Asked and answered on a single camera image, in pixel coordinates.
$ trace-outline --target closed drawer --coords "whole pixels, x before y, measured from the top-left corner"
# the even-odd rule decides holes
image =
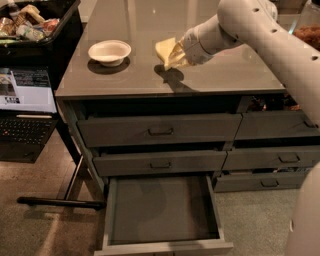
[[[102,155],[93,159],[98,174],[120,176],[135,174],[202,172],[221,170],[225,151],[186,151]]]
[[[241,115],[91,118],[78,121],[87,147],[230,141]]]
[[[244,113],[236,140],[319,136],[302,111]]]
[[[233,174],[217,178],[214,192],[300,188],[307,173]]]
[[[102,250],[95,256],[224,255],[210,177],[112,178]]]
[[[313,167],[320,161],[320,146],[234,149],[227,154],[223,170]]]

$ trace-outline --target small bowl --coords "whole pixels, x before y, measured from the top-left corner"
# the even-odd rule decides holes
[[[99,61],[103,66],[119,66],[131,52],[131,47],[125,42],[108,40],[90,47],[88,54],[91,59]]]

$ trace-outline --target gray carpet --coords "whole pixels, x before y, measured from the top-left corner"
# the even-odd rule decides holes
[[[0,162],[0,255],[85,256],[101,247],[104,210],[16,202],[19,196],[55,199],[70,168],[74,163],[56,131],[35,164]],[[88,177],[77,184],[79,200],[95,197]],[[228,256],[283,255],[297,192],[216,194],[225,239],[235,246]]]

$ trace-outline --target food items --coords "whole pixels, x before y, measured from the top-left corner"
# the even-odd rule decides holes
[[[13,30],[13,21],[9,18],[3,17],[0,19],[0,37],[9,36]]]
[[[8,0],[8,7],[11,19],[16,20],[20,13],[19,6],[14,2],[14,0]]]
[[[8,17],[0,17],[0,37],[2,37],[0,44],[4,39],[16,36],[22,40],[42,40],[56,29],[60,21],[57,18],[46,20],[34,5],[28,4],[20,10],[14,0],[8,1]]]
[[[293,32],[293,35],[320,51],[320,26],[302,26]]]
[[[44,33],[27,25],[20,25],[16,34],[31,41],[39,41],[45,37]]]
[[[33,26],[33,28],[42,31],[46,36],[49,36],[58,26],[59,21],[59,19],[49,19],[43,23]]]

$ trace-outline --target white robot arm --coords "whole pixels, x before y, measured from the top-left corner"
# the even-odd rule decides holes
[[[253,48],[316,127],[320,126],[320,52],[276,22],[268,0],[221,0],[217,15],[186,32],[175,50],[189,64],[203,64],[241,43]],[[286,256],[320,255],[320,164],[304,181],[294,209]]]

